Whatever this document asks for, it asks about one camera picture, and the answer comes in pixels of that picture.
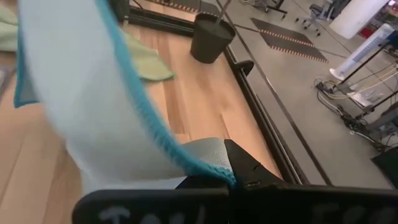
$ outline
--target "white post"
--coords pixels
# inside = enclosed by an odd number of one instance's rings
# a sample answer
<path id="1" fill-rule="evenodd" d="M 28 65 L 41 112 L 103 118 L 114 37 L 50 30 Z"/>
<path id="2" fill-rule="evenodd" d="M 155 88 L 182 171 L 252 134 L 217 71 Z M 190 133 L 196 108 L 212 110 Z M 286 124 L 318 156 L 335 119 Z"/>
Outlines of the white post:
<path id="1" fill-rule="evenodd" d="M 359 46 L 342 64 L 337 68 L 329 69 L 329 72 L 337 79 L 344 80 L 347 72 L 355 66 L 362 58 L 367 56 L 370 51 L 382 43 L 394 29 L 389 24 L 383 24 L 375 33 L 372 34 L 361 46 Z"/>
<path id="2" fill-rule="evenodd" d="M 351 0 L 330 28 L 346 39 L 357 34 L 389 0 Z"/>

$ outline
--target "gray floor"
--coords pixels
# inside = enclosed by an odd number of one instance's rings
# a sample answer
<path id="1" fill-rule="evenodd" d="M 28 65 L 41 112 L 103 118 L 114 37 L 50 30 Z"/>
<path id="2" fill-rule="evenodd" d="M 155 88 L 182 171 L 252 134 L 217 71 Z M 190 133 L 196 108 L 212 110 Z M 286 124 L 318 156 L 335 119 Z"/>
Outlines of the gray floor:
<path id="1" fill-rule="evenodd" d="M 215 0 L 206 1 L 217 5 Z M 316 37 L 314 30 L 304 30 L 301 24 L 294 23 L 296 17 L 309 16 L 309 6 L 312 3 L 322 2 L 323 0 L 285 0 L 282 9 L 289 13 L 284 20 L 281 20 L 282 14 L 278 12 L 265 14 L 251 6 L 242 5 L 239 1 L 232 1 L 227 14 L 233 23 L 244 27 L 255 29 L 250 20 L 255 17 L 301 32 L 316 48 L 322 50 L 329 64 L 270 49 L 258 33 L 242 28 L 238 28 L 238 33 L 249 51 L 239 37 L 233 40 L 231 48 L 239 60 L 256 59 L 258 66 L 248 76 L 248 80 L 311 183 L 325 184 L 289 122 L 290 117 L 333 185 L 390 189 L 389 181 L 370 160 L 377 155 L 376 150 L 367 140 L 350 134 L 340 118 L 317 100 L 314 79 L 327 79 L 328 69 L 337 67 L 364 41 L 360 36 L 351 40 L 340 37 L 330 30 L 327 22 L 322 22 L 324 29 L 320 37 Z M 393 61 L 389 55 L 381 52 L 353 77 L 352 82 L 381 70 Z M 375 91 L 383 96 L 389 95 L 396 88 L 396 80 L 389 79 L 386 84 L 378 85 Z M 280 98 L 287 111 L 283 111 L 277 98 Z M 339 101 L 339 104 L 352 114 L 361 112 L 350 100 Z M 389 101 L 385 102 L 366 119 L 369 122 L 375 120 L 389 105 Z"/>

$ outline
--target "plant pot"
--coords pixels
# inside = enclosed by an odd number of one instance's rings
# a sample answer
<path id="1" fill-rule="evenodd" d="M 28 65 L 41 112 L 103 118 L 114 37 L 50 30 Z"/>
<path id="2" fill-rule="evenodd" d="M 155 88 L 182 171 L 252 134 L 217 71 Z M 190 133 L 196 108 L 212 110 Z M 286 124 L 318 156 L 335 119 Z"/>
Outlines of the plant pot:
<path id="1" fill-rule="evenodd" d="M 235 31 L 221 20 L 216 25 L 216 16 L 198 14 L 193 28 L 191 55 L 203 63 L 213 63 L 235 37 Z"/>

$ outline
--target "wooden floor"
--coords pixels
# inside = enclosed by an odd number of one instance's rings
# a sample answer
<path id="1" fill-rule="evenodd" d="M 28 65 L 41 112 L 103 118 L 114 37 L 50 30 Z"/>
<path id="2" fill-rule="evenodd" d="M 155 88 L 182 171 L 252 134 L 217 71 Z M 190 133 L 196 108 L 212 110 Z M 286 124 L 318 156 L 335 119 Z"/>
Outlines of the wooden floor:
<path id="1" fill-rule="evenodd" d="M 194 18 L 160 5 L 142 5 Z M 146 83 L 146 87 L 181 143 L 229 138 L 279 175 L 223 55 L 214 64 L 204 65 L 190 56 L 189 38 L 134 26 L 125 31 L 157 49 L 177 74 L 172 80 Z M 0 65 L 14 62 L 14 54 L 0 53 Z M 0 99 L 0 223 L 70 223 L 81 192 L 78 169 L 46 120 L 42 105 L 13 108 L 15 85 L 14 75 Z"/>

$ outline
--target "fabric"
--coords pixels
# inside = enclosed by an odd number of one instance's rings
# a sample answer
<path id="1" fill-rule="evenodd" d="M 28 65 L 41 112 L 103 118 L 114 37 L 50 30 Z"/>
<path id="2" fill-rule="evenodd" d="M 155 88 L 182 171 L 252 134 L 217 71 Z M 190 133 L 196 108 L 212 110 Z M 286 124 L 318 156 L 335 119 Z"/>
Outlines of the fabric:
<path id="1" fill-rule="evenodd" d="M 0 50 L 17 50 L 18 19 L 7 7 L 0 5 Z"/>
<path id="2" fill-rule="evenodd" d="M 18 4 L 19 78 L 32 80 L 81 170 L 83 187 L 90 186 L 86 193 L 186 175 L 209 175 L 235 186 L 225 148 L 201 150 L 213 156 L 190 152 L 165 127 L 105 0 Z"/>
<path id="3" fill-rule="evenodd" d="M 155 50 L 143 46 L 135 37 L 129 34 L 124 33 L 124 38 L 126 40 L 130 53 L 133 55 L 132 60 L 137 66 L 140 78 L 150 81 L 162 81 L 168 78 L 172 78 L 174 76 L 174 72 L 171 71 L 165 65 L 165 63 L 163 63 Z M 1 46 L 9 46 L 11 50 L 13 49 L 11 44 L 7 45 L 5 41 L 2 42 L 0 30 L 0 48 Z M 28 75 L 21 75 L 24 72 L 20 72 L 20 70 L 25 70 L 25 68 L 19 67 L 17 71 L 18 82 L 16 86 L 16 94 L 14 97 L 15 108 L 39 102 L 33 89 L 31 83 L 32 81 L 30 80 Z"/>
<path id="4" fill-rule="evenodd" d="M 0 51 L 17 51 L 18 18 L 7 7 L 0 5 Z M 135 37 L 124 34 L 130 53 L 133 54 L 140 78 L 150 81 L 161 81 L 174 76 L 156 51 L 142 45 Z M 14 106 L 16 108 L 39 102 L 33 90 L 29 76 L 17 73 L 18 83 Z"/>

